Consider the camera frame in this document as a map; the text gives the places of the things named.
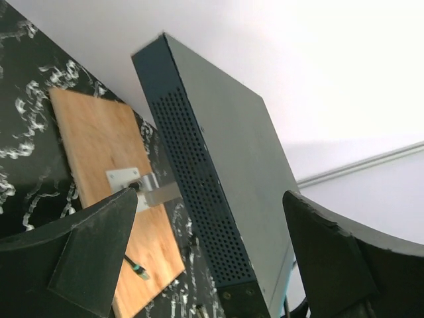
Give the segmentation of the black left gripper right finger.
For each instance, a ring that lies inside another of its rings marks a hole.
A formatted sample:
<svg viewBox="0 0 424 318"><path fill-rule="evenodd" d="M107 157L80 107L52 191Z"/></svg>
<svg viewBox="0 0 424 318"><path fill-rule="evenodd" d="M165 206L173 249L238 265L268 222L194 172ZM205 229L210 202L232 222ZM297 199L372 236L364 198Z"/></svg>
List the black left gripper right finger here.
<svg viewBox="0 0 424 318"><path fill-rule="evenodd" d="M312 317L423 316L423 245L293 191L282 205Z"/></svg>

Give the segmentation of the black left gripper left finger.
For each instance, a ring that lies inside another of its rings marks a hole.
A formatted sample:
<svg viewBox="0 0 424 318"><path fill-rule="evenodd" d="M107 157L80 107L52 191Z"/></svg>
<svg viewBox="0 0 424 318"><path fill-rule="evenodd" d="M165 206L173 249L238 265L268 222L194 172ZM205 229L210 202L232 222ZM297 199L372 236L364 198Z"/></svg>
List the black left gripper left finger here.
<svg viewBox="0 0 424 318"><path fill-rule="evenodd" d="M127 188L1 239L1 316L108 317L136 206Z"/></svg>

